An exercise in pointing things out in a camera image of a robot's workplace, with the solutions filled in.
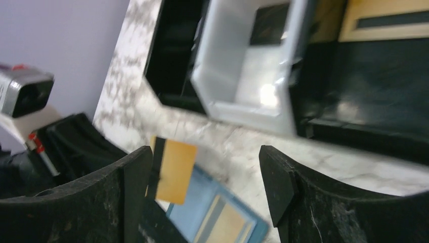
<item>white marble surface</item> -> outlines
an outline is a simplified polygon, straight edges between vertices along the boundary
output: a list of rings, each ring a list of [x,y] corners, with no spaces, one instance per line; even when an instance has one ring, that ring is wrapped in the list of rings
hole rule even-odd
[[[161,107],[142,77],[161,0],[131,0],[95,115],[95,125],[127,151],[153,134],[197,144],[197,163],[271,223],[259,169],[261,145],[350,185],[393,195],[429,189],[429,168],[362,151],[282,139]],[[270,230],[265,242],[280,242]]]

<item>marble table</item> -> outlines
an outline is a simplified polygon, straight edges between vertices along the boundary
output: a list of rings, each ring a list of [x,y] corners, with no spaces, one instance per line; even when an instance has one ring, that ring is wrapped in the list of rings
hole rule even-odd
[[[397,158],[210,121],[163,107],[143,77],[161,0],[131,0],[94,123],[126,151],[157,134],[199,146],[197,164],[271,223],[259,168],[261,145],[273,145],[314,170],[344,183],[392,195],[429,189],[429,167]],[[265,242],[280,242],[272,229]]]

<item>white plastic container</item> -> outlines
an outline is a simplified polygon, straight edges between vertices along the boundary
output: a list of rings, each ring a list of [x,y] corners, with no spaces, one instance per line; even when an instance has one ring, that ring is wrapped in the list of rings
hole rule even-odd
[[[210,1],[191,74],[210,118],[282,136],[295,134],[288,84],[304,49],[298,42],[307,2]],[[284,3],[289,5],[281,42],[250,45],[257,10]]]

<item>gray wall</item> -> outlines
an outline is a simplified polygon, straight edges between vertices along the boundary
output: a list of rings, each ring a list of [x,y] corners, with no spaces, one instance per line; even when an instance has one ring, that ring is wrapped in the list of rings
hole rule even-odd
[[[94,116],[128,6],[126,0],[1,0],[0,62],[49,71],[49,103]],[[20,149],[0,129],[3,148]]]

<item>marble countertop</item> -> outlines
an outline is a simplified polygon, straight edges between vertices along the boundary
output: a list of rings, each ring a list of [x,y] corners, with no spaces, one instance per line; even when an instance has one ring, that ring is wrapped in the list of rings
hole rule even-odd
[[[271,224],[261,177],[261,145],[347,184],[392,195],[429,190],[429,168],[397,158],[299,139],[279,138],[163,107],[143,77],[161,0],[131,0],[94,123],[119,147],[133,151],[154,135],[199,146],[197,164]],[[265,242],[280,242],[270,230]]]

